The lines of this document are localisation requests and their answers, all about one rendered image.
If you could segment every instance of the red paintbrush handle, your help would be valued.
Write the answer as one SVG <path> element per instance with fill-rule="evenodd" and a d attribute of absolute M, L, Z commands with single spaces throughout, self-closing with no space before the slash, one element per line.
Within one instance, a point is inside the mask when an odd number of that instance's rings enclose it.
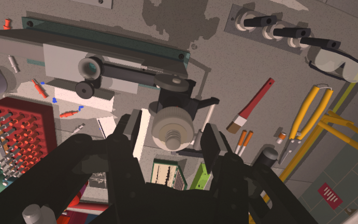
<path fill-rule="evenodd" d="M 275 81 L 272 78 L 269 78 L 268 81 L 263 85 L 263 87 L 257 92 L 257 94 L 253 97 L 253 99 L 245 106 L 241 112 L 238 113 L 241 117 L 248 119 L 248 116 L 251 114 L 252 110 L 259 103 L 259 101 L 266 94 L 268 89 L 273 85 Z"/>

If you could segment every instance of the yellow handled pliers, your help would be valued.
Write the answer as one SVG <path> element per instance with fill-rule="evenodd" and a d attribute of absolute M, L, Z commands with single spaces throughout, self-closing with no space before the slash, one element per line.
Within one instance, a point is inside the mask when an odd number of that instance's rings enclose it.
<path fill-rule="evenodd" d="M 318 91 L 320 89 L 325 89 L 325 88 L 326 88 L 326 91 L 324 93 L 324 96 L 323 96 L 320 104 L 318 105 L 317 109 L 311 116 L 310 120 L 307 122 L 306 126 L 302 129 L 302 131 L 299 132 L 298 129 L 299 129 L 300 123 L 302 122 L 307 110 L 309 109 L 311 102 L 316 97 Z M 303 102 L 303 104 L 296 116 L 295 122 L 292 125 L 291 133 L 289 134 L 290 142 L 289 142 L 288 147 L 284 150 L 284 153 L 279 161 L 280 165 L 283 163 L 283 161 L 287 157 L 287 155 L 289 153 L 293 152 L 297 148 L 297 146 L 300 143 L 302 143 L 303 137 L 310 131 L 310 129 L 313 127 L 313 125 L 317 122 L 318 118 L 324 112 L 328 102 L 331 99 L 332 93 L 334 93 L 334 91 L 330 87 L 319 88 L 317 86 L 313 86 L 313 88 L 307 95 L 305 101 Z"/>

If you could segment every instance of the cigarette-like orange stick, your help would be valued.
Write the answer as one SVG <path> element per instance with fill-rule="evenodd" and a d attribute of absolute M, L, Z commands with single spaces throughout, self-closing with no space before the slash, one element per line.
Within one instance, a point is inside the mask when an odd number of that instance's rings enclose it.
<path fill-rule="evenodd" d="M 252 135 L 253 135 L 253 131 L 250 131 L 248 133 L 247 137 L 245 138 L 245 141 L 244 141 L 244 144 L 242 145 L 241 151 L 238 154 L 239 156 L 241 156 L 242 153 L 244 152 L 245 147 L 247 146 L 247 144 L 248 144 L 249 140 L 251 139 Z"/>
<path fill-rule="evenodd" d="M 77 113 L 77 111 L 76 112 L 65 112 L 65 113 L 63 113 L 63 114 L 60 114 L 60 118 L 63 118 L 63 117 L 69 117 L 69 116 L 72 116 L 72 115 L 74 115 L 74 114 L 76 114 Z"/>
<path fill-rule="evenodd" d="M 243 130 L 241 133 L 241 137 L 239 138 L 237 148 L 235 148 L 235 154 L 238 154 L 239 149 L 241 148 L 242 143 L 244 142 L 245 136 L 247 135 L 247 131 Z"/>
<path fill-rule="evenodd" d="M 48 96 L 45 94 L 45 91 L 42 89 L 42 87 L 39 84 L 37 84 L 33 79 L 31 79 L 31 81 L 34 83 L 35 88 L 36 90 L 38 90 L 39 94 L 42 94 L 44 99 L 47 98 Z"/>

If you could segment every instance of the black peg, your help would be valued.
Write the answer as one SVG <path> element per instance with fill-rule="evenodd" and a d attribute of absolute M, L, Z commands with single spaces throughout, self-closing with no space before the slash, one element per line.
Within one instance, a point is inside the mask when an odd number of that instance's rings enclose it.
<path fill-rule="evenodd" d="M 255 17 L 253 19 L 245 19 L 245 27 L 265 27 L 274 25 L 277 23 L 276 16 L 265 16 L 265 17 Z"/>
<path fill-rule="evenodd" d="M 337 50 L 340 47 L 339 41 L 330 40 L 330 39 L 312 38 L 312 37 L 302 38 L 300 39 L 300 43 L 311 45 L 311 46 L 330 48 L 334 50 Z"/>
<path fill-rule="evenodd" d="M 274 36 L 291 37 L 291 38 L 303 38 L 309 37 L 311 34 L 310 28 L 282 28 L 274 29 Z"/>

